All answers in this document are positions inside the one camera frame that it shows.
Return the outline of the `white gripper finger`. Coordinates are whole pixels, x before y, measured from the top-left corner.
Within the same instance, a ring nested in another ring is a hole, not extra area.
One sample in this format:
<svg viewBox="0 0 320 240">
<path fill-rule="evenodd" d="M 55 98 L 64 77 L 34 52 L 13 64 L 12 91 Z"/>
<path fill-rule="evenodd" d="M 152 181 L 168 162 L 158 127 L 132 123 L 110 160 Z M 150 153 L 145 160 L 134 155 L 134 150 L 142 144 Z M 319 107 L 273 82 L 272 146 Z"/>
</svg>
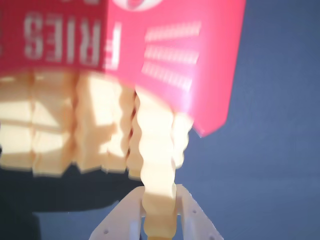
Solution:
<svg viewBox="0 0 320 240">
<path fill-rule="evenodd" d="M 184 240 L 224 240 L 191 193 L 176 185 L 176 209 L 181 217 Z"/>
<path fill-rule="evenodd" d="M 144 190 L 143 186 L 139 186 L 129 192 L 94 229 L 90 239 L 139 240 Z"/>
</svg>

